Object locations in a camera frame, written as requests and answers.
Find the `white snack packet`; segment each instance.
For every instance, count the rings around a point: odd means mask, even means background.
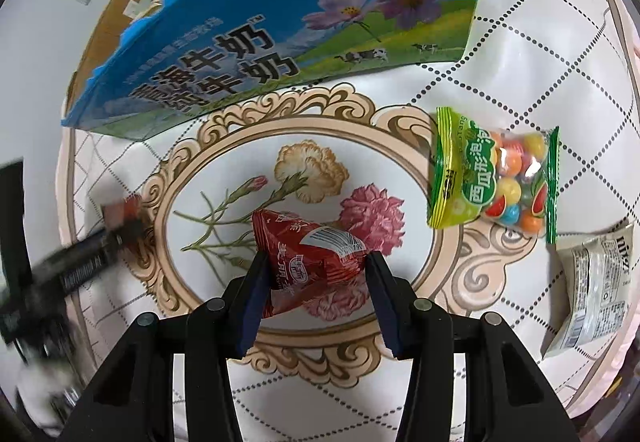
[[[596,237],[558,239],[571,311],[546,350],[546,358],[617,332],[622,326],[632,288],[633,227]]]

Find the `watermelon bubble gum bag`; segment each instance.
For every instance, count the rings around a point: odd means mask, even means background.
[[[558,128],[494,132],[446,106],[437,120],[429,225],[443,229],[484,216],[555,243]]]

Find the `blue milk box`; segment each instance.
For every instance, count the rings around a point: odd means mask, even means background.
[[[462,57],[477,0],[158,0],[64,126],[143,140],[278,88]]]

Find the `red snack bag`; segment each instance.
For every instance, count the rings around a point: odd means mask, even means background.
[[[346,231],[267,209],[252,215],[255,241],[269,253],[273,279],[263,317],[299,307],[364,269],[367,247]]]
[[[126,199],[102,206],[102,218],[107,229],[117,229],[129,220],[140,217],[142,197],[130,194]]]

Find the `cow illustration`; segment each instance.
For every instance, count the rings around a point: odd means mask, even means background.
[[[340,54],[339,56],[335,56],[336,59],[341,59],[345,63],[351,63],[352,65],[356,63],[360,63],[362,61],[369,59],[382,59],[383,61],[388,61],[386,57],[386,49],[385,48],[373,48],[372,50],[361,50],[357,52],[347,52],[345,54]]]
[[[424,43],[424,44],[414,43],[412,47],[417,48],[420,54],[422,54],[423,52],[430,52],[431,54],[434,54],[438,50],[438,45],[433,43]]]

